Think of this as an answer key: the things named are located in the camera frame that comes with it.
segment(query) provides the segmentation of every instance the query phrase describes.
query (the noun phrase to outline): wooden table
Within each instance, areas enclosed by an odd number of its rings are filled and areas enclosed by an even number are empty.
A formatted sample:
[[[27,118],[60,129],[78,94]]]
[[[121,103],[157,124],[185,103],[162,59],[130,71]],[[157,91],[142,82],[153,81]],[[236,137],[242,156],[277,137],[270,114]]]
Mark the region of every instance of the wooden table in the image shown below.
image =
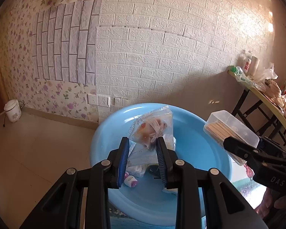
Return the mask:
[[[228,73],[235,78],[235,75],[232,71],[228,71]],[[283,141],[284,141],[284,145],[286,145],[286,139],[285,139],[285,134],[286,134],[286,118],[284,116],[284,114],[282,113],[282,111],[280,109],[278,109],[273,103],[271,103],[257,88],[249,86],[247,83],[242,82],[242,85],[245,86],[245,89],[243,91],[243,94],[241,96],[241,98],[239,99],[239,101],[237,102],[237,105],[235,106],[232,115],[236,116],[239,115],[240,118],[242,119],[242,121],[244,122],[244,124],[253,132],[257,133],[259,136],[262,136],[265,131],[267,130],[268,127],[270,127],[271,125],[273,125],[275,128],[272,131],[272,133],[269,135],[270,139],[273,139],[274,136],[279,133],[280,136],[282,137]],[[245,113],[242,113],[240,111],[241,106],[243,105],[249,91],[251,91],[253,94],[255,94],[259,101],[257,103],[255,103],[251,108],[249,108]],[[269,118],[266,113],[259,107],[262,103],[264,103],[269,109],[270,111],[273,113],[273,116],[271,118]],[[262,126],[259,130],[255,131],[253,129],[253,127],[251,126],[251,124],[249,123],[249,121],[246,119],[246,117],[252,113],[255,109],[258,109],[261,111],[261,113],[268,119],[268,122]],[[284,133],[280,132],[280,129],[284,127],[285,131]]]

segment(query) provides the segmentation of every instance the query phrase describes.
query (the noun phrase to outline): electrical outlet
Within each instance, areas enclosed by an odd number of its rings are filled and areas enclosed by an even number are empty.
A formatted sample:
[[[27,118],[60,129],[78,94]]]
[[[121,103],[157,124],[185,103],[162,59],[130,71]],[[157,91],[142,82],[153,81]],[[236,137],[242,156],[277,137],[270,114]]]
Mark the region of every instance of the electrical outlet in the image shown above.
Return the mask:
[[[88,104],[90,105],[98,105],[98,96],[88,94]]]
[[[109,107],[110,97],[108,96],[98,96],[98,105],[103,107]]]

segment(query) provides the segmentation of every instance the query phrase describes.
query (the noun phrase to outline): wall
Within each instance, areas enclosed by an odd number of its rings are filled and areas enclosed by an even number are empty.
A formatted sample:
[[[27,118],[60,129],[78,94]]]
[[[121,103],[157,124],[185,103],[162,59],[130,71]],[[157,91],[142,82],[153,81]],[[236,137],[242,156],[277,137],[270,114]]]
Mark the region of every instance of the wall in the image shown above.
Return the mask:
[[[33,17],[53,5],[59,2],[7,0],[1,10],[0,54],[8,94],[33,108],[102,121],[123,106],[148,101],[207,119],[216,110],[232,111],[237,103],[243,88],[226,68],[239,63],[244,49],[261,59],[261,68],[274,62],[279,84],[286,77],[286,10],[278,0],[102,0],[96,86],[36,79]],[[275,34],[268,31],[270,22]],[[90,106],[87,93],[112,96],[114,103]],[[245,108],[253,102],[249,95]],[[258,112],[249,119],[257,126],[264,121]]]

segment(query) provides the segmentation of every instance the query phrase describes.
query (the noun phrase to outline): silver screw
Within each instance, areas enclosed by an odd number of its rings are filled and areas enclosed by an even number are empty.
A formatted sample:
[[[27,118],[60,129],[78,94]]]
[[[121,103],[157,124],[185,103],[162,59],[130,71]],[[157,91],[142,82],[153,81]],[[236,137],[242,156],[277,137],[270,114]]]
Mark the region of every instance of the silver screw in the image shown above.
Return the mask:
[[[181,160],[181,159],[178,159],[178,160],[176,160],[176,162],[175,162],[177,165],[179,165],[179,166],[182,166],[182,165],[184,165],[184,161],[183,160]]]
[[[110,164],[110,161],[109,160],[103,160],[102,162],[101,162],[101,164],[103,165],[103,166],[108,166],[109,164]]]
[[[67,169],[67,174],[68,175],[73,175],[74,173],[75,173],[75,169],[74,168]]]
[[[213,175],[218,175],[218,174],[219,174],[219,170],[218,170],[218,169],[215,169],[215,168],[211,169],[210,172],[211,172],[211,174],[213,174]]]

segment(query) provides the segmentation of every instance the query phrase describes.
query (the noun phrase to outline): brick pattern wallpaper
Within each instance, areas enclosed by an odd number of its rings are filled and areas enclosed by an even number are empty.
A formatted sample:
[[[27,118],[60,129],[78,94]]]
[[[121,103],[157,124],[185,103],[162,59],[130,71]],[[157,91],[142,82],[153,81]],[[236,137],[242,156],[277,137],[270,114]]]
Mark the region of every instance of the brick pattern wallpaper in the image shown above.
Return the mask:
[[[34,78],[95,85],[95,34],[101,0],[53,6],[34,16]]]
[[[269,11],[269,0],[102,0],[97,93],[117,97],[114,112],[178,97],[237,64],[244,50],[268,63]]]

